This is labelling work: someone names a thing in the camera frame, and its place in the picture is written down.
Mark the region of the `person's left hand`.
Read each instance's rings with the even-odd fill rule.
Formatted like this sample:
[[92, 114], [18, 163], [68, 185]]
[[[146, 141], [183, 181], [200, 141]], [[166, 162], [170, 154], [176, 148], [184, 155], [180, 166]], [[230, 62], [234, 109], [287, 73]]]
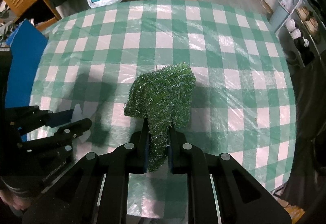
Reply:
[[22, 217], [23, 211], [31, 206], [31, 202], [27, 199], [22, 199], [16, 196], [8, 189], [1, 190], [1, 199], [5, 205], [8, 205], [13, 214]]

